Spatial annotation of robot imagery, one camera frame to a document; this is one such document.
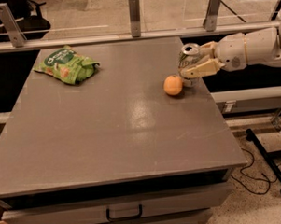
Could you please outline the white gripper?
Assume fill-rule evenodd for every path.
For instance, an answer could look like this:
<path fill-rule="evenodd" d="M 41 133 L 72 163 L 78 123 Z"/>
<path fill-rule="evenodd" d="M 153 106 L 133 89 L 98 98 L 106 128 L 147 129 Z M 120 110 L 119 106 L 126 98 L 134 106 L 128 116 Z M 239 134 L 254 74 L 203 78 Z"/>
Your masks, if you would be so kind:
<path fill-rule="evenodd" d="M 192 67 L 184 68 L 180 75 L 185 79 L 196 77 L 209 77 L 216 74 L 220 69 L 228 72 L 243 70 L 246 68 L 246 45 L 245 35 L 236 33 L 220 39 L 218 43 L 208 42 L 201 45 L 201 54 L 210 58 L 204 63 L 198 63 Z"/>

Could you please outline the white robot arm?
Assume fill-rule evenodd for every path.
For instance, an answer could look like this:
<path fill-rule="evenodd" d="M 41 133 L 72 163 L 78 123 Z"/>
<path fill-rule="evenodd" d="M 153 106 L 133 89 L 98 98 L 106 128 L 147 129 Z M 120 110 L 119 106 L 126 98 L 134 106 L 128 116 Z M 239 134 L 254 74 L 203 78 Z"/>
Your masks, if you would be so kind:
<path fill-rule="evenodd" d="M 179 54 L 179 75 L 192 80 L 209 77 L 219 70 L 236 72 L 249 65 L 281 67 L 281 22 L 276 29 L 235 33 L 202 45 L 189 43 Z"/>

